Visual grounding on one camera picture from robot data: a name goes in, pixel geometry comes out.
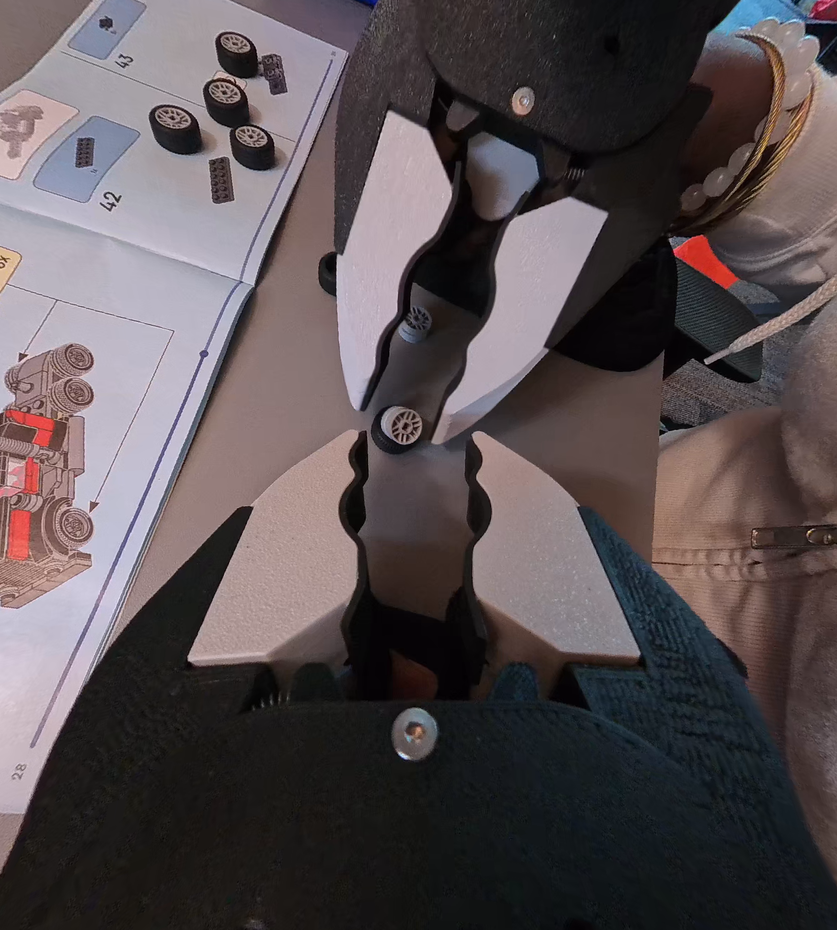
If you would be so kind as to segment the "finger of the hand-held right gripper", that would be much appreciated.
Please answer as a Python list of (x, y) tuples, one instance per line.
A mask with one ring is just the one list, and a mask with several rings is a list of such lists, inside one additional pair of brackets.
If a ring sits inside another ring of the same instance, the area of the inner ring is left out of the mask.
[(403, 318), (410, 277), (448, 225), (457, 202), (432, 134), (387, 112), (343, 250), (337, 253), (337, 320), (351, 405), (366, 410)]
[(494, 285), (463, 371), (448, 389), (432, 436), (444, 444), (498, 405), (547, 354), (547, 341), (607, 219), (562, 198), (516, 212), (501, 230)]

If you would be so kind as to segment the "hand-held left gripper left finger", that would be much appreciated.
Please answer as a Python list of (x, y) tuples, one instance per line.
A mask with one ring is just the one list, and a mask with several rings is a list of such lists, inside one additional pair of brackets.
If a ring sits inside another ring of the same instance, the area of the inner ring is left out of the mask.
[(188, 655), (194, 667), (263, 663), (281, 689), (304, 664), (343, 675), (342, 619), (361, 578), (343, 507), (364, 481), (366, 434), (347, 430), (253, 502)]

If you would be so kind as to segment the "person's left hand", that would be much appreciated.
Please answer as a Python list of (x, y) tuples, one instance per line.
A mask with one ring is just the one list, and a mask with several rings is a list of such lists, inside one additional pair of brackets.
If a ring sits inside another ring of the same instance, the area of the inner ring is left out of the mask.
[(438, 677), (429, 668), (401, 655), (389, 651), (390, 677), (388, 698), (390, 700), (429, 701), (438, 691)]

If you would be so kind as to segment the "red flat object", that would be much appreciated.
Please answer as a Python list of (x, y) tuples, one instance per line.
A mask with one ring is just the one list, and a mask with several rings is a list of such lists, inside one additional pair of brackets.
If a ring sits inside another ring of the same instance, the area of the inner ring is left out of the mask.
[(739, 282), (738, 276), (715, 256), (709, 240), (703, 235), (686, 239), (674, 246), (673, 252), (677, 259), (724, 289), (730, 289)]

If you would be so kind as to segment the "open instruction booklet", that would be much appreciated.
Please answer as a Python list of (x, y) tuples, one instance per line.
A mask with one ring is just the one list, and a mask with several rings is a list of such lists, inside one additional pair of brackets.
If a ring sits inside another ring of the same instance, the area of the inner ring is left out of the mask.
[[(221, 69), (226, 30), (257, 76)], [(0, 93), (0, 813), (107, 645), (346, 58), (234, 2), (92, 2)], [(272, 169), (233, 157), (216, 76)], [(201, 152), (157, 144), (162, 103)]]

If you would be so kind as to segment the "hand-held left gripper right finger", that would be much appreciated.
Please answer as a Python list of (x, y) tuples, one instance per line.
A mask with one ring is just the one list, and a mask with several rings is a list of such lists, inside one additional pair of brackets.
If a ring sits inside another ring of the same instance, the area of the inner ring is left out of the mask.
[(485, 698), (511, 663), (547, 697), (567, 664), (638, 668), (641, 652), (578, 504), (544, 471), (483, 432), (466, 447), (471, 543), (464, 591), (482, 621)]

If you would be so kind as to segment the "person's right forearm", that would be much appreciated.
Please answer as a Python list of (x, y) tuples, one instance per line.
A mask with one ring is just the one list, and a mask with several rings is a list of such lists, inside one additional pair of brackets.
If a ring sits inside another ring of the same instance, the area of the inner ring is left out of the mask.
[[(681, 156), (681, 188), (728, 166), (768, 114), (773, 76), (754, 43), (711, 32), (691, 82), (712, 102)], [(837, 75), (819, 72), (805, 128), (763, 191), (707, 237), (742, 280), (786, 302), (837, 273)]]

